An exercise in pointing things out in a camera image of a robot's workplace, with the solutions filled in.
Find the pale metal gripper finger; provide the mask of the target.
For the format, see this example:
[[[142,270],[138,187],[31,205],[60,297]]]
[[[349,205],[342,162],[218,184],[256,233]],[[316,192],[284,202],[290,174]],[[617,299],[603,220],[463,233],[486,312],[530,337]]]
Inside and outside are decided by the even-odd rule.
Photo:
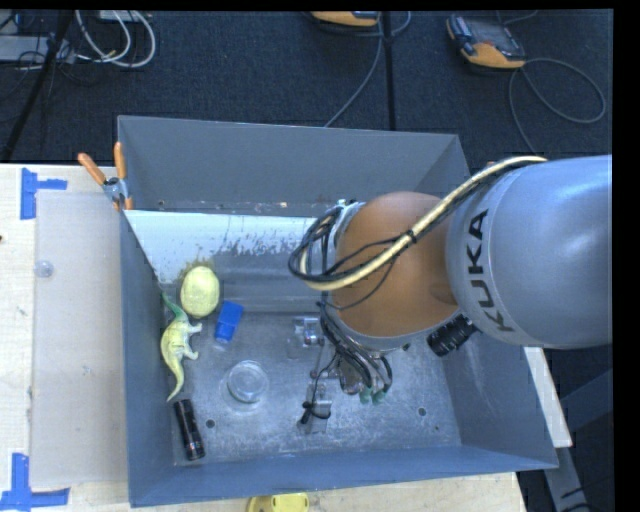
[[[333,399],[324,384],[310,383],[302,403],[298,429],[304,434],[324,434],[332,413]]]
[[[317,316],[295,316],[292,332],[286,342],[286,355],[290,359],[300,359],[312,349],[323,347],[323,332]]]

